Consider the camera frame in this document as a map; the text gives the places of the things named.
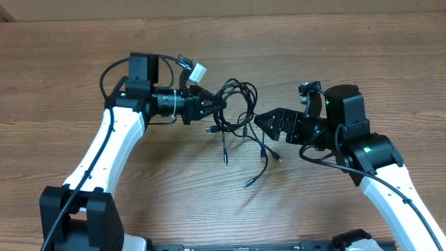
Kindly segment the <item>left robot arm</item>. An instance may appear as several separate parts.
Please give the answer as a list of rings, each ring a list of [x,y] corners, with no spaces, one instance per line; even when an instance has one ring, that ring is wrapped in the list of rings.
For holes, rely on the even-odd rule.
[[[114,202],[123,168],[156,116],[185,125],[226,107],[219,95],[199,86],[206,68],[179,56],[179,87],[158,86],[159,62],[171,57],[131,53],[128,74],[105,94],[100,129],[75,171],[59,187],[47,186],[39,201],[43,250],[153,250],[148,238],[125,232]]]

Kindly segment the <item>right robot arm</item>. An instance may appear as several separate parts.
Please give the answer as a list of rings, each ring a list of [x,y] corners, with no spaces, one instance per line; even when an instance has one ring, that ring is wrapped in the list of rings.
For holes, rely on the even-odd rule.
[[[323,90],[318,81],[299,86],[305,110],[277,108],[254,122],[277,141],[300,146],[308,162],[342,170],[377,208],[402,250],[444,250],[445,235],[418,195],[403,157],[385,135],[370,131],[356,85]]]

